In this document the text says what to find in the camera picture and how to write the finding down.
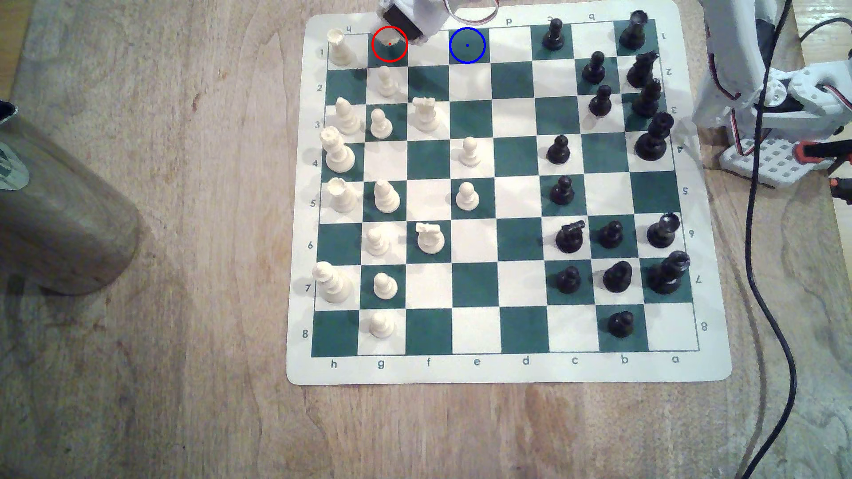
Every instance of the blue circle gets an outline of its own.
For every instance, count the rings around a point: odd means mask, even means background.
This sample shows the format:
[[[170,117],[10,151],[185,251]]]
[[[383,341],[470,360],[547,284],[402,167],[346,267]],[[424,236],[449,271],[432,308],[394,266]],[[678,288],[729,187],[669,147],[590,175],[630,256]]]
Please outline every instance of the blue circle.
[[[482,38],[482,53],[480,53],[480,55],[479,55],[479,56],[477,56],[477,57],[476,57],[476,60],[474,60],[474,61],[461,61],[461,60],[459,60],[459,59],[458,59],[458,57],[456,56],[456,54],[454,54],[454,53],[452,52],[452,40],[456,37],[456,33],[459,33],[459,32],[460,32],[460,31],[462,31],[462,30],[473,30],[474,32],[476,32],[476,33],[478,33],[478,34],[479,34],[480,38]],[[464,27],[464,28],[459,28],[459,29],[458,29],[458,30],[456,30],[456,31],[452,34],[452,36],[450,37],[450,55],[452,55],[452,58],[456,59],[456,61],[457,61],[457,62],[459,62],[459,63],[476,63],[476,62],[477,62],[477,61],[479,61],[479,60],[480,60],[480,58],[482,58],[482,56],[485,54],[485,48],[486,48],[486,45],[485,45],[485,35],[483,35],[483,34],[482,34],[482,32],[480,32],[479,30],[476,30],[475,28],[473,28],[473,27],[471,27],[471,26],[466,26],[466,27]]]

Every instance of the wooden table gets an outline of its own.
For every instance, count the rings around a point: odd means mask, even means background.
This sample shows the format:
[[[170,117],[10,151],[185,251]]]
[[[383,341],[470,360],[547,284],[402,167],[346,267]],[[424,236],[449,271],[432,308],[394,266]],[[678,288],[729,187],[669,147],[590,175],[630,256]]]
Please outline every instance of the wooden table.
[[[679,0],[694,84],[699,5]],[[139,205],[106,290],[0,278],[0,477],[732,477],[786,365],[748,292],[748,183],[703,136],[734,372],[708,384],[300,388],[285,311],[301,45],[371,0],[37,3],[13,99]],[[798,67],[785,39],[779,64]],[[799,399],[757,476],[852,474],[849,289],[824,177],[761,188],[757,280]]]

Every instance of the black cable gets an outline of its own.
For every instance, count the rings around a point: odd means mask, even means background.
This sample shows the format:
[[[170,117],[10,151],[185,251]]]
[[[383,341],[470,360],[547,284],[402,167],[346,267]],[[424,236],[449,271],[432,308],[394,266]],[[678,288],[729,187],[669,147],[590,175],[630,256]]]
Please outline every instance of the black cable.
[[[751,225],[754,222],[754,203],[755,198],[757,197],[757,175],[759,173],[758,169],[760,168],[760,133],[763,130],[763,109],[764,102],[766,101],[767,84],[769,83],[769,65],[772,63],[772,57],[775,54],[775,46],[778,44],[781,29],[784,28],[784,22],[787,20],[787,14],[790,13],[791,6],[792,0],[784,1],[784,10],[781,12],[781,17],[778,19],[778,26],[775,28],[775,32],[772,35],[769,61],[767,61],[766,72],[763,74],[763,90],[761,90],[760,99],[757,101],[757,118],[755,119],[754,125],[754,163],[751,170],[751,188],[749,188],[748,193],[748,210],[745,214],[745,277],[748,279],[748,284],[751,287],[751,293],[757,300],[757,304],[760,306],[763,314],[766,315],[766,320],[769,322],[769,325],[772,326],[772,331],[775,332],[775,337],[778,338],[778,343],[781,345],[781,349],[784,350],[784,356],[787,359],[787,365],[790,368],[790,391],[787,394],[787,403],[784,406],[784,411],[781,413],[781,417],[778,419],[778,423],[772,429],[772,432],[769,433],[769,436],[766,438],[766,442],[764,442],[760,449],[757,450],[757,454],[755,454],[754,458],[751,459],[748,466],[745,468],[742,479],[748,479],[748,477],[751,477],[751,473],[754,472],[757,467],[757,463],[760,462],[760,459],[763,459],[763,455],[766,454],[770,447],[772,447],[773,442],[775,442],[775,438],[777,438],[778,434],[781,433],[781,430],[784,429],[784,425],[790,417],[790,412],[792,412],[793,402],[796,400],[796,363],[793,361],[793,354],[790,351],[790,345],[787,344],[787,340],[784,339],[784,334],[781,333],[781,329],[778,327],[778,322],[775,321],[775,317],[772,316],[772,312],[769,311],[769,307],[767,307],[766,303],[763,301],[760,291],[757,290],[757,283],[754,280],[754,270],[751,267]]]

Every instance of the chess mat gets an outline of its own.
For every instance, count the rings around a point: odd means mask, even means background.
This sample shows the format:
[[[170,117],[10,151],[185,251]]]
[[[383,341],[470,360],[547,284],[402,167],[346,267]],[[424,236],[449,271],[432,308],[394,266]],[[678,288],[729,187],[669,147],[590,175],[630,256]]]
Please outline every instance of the chess mat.
[[[630,12],[651,20],[646,42],[628,50],[617,38]],[[465,11],[475,18],[479,9]],[[562,19],[565,46],[549,51],[541,38],[553,17]],[[287,374],[295,384],[502,383],[573,381],[708,381],[731,371],[727,326],[713,245],[711,217],[701,175],[699,142],[690,120],[693,103],[677,8],[667,0],[502,7],[487,26],[462,30],[450,19],[423,46],[375,42],[374,13],[312,18],[306,28],[290,308]],[[325,35],[346,34],[355,60],[329,62]],[[635,55],[660,52],[654,76],[663,84],[660,111],[675,119],[666,155],[636,156],[636,139],[648,119],[632,113],[639,89],[626,81]],[[602,51],[612,87],[612,111],[588,112],[597,85],[581,75],[591,54]],[[387,65],[400,91],[378,94],[377,70]],[[325,164],[319,132],[336,125],[334,103],[349,100],[365,127],[344,140],[355,154],[342,174]],[[436,100],[440,126],[423,133],[413,126],[414,97]],[[370,115],[381,107],[392,134],[377,139]],[[557,135],[568,138],[570,159],[550,163],[545,154]],[[478,140],[481,162],[458,161],[462,140]],[[550,188],[560,175],[573,179],[575,198],[553,204]],[[327,182],[341,177],[359,194],[359,205],[341,214],[330,206]],[[375,206],[376,180],[400,194],[396,211]],[[455,205],[462,182],[471,182],[479,206]],[[666,212],[682,221],[674,244],[652,247],[649,225]],[[596,231],[618,219],[624,241],[614,249]],[[583,247],[556,248],[560,226],[586,222]],[[446,245],[437,254],[417,247],[416,222],[439,224]],[[366,231],[382,228],[388,254],[364,248]],[[692,266],[673,294],[646,286],[649,268],[683,250]],[[603,271],[617,261],[633,266],[627,291],[611,293]],[[343,303],[316,294],[311,270],[317,261],[338,268],[354,285]],[[571,295],[556,289],[556,274],[576,266],[583,284]],[[399,291],[376,297],[373,276],[393,277]],[[395,323],[390,338],[367,329],[382,310]],[[616,338],[606,319],[630,311],[635,331]]]

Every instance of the red circle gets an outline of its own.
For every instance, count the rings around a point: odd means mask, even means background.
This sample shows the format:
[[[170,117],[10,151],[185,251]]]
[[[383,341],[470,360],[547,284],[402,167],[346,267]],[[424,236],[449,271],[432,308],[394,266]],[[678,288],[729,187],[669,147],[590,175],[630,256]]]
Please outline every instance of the red circle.
[[[398,57],[394,58],[393,60],[385,60],[384,58],[382,58],[381,56],[379,56],[379,55],[378,55],[378,53],[376,53],[376,35],[378,35],[378,33],[379,33],[380,31],[384,30],[385,28],[393,28],[394,30],[396,30],[397,32],[399,32],[399,33],[402,35],[402,37],[406,40],[406,49],[402,51],[402,55],[400,55],[400,56],[398,56]],[[373,38],[372,38],[372,40],[370,40],[370,48],[373,50],[373,54],[374,54],[374,55],[376,56],[376,58],[378,58],[379,60],[384,61],[385,63],[393,63],[393,62],[395,62],[395,61],[402,60],[402,57],[403,57],[403,56],[406,56],[406,53],[408,53],[408,37],[406,36],[406,33],[405,33],[405,32],[403,32],[401,29],[399,29],[399,28],[397,28],[397,27],[395,27],[395,26],[393,26],[393,25],[386,25],[386,26],[383,26],[382,28],[379,28],[378,30],[376,30],[376,32],[375,32],[375,33],[373,33]]]

